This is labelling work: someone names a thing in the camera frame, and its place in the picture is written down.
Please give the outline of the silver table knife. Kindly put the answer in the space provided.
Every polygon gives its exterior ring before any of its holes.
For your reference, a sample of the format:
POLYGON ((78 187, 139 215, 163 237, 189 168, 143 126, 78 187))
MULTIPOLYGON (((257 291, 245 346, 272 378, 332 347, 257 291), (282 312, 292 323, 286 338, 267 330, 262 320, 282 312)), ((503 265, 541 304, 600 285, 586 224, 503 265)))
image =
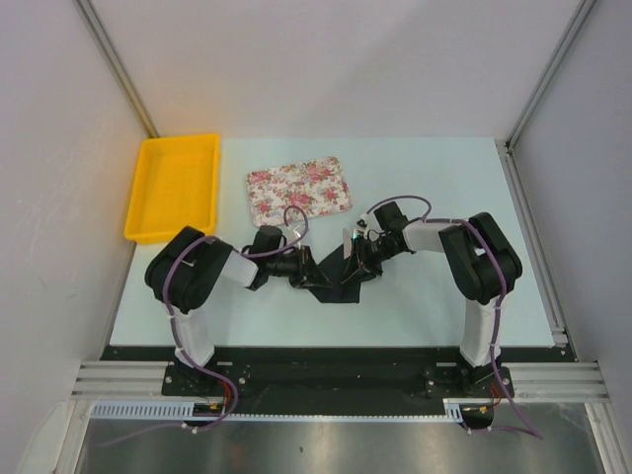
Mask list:
POLYGON ((349 259, 354 251, 354 236, 353 233, 347 229, 343 229, 343 259, 349 259))

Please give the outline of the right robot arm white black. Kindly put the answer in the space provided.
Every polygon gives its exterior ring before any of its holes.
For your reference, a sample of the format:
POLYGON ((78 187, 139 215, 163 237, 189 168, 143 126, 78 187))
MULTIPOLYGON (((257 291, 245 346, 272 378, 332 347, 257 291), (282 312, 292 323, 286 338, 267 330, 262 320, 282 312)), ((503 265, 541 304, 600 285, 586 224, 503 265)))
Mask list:
POLYGON ((501 382, 503 304, 522 276, 522 263, 494 217, 480 212, 468 219, 431 218, 425 213, 410 219, 395 199, 379 202, 368 213, 380 231, 370 236, 374 230, 364 214, 353 231, 343 232, 342 287, 380 277, 382 264, 400 254, 443 254, 465 298, 464 333, 452 381, 467 396, 501 382))

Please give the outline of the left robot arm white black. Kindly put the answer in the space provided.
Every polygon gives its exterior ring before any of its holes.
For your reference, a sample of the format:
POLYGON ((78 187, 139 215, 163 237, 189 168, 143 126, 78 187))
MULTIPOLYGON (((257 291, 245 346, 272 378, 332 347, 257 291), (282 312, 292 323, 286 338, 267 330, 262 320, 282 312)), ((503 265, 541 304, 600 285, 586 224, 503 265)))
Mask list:
POLYGON ((151 261, 144 280, 167 310, 175 356, 187 366, 183 380, 199 395, 211 392, 217 382, 227 395, 234 391, 231 382, 208 364, 215 347, 206 317, 195 314, 223 277, 250 290, 259 289, 270 277, 285 277, 299 289, 333 287, 310 248, 289 243, 277 227, 260 227, 253 243, 241 251, 184 227, 151 261))

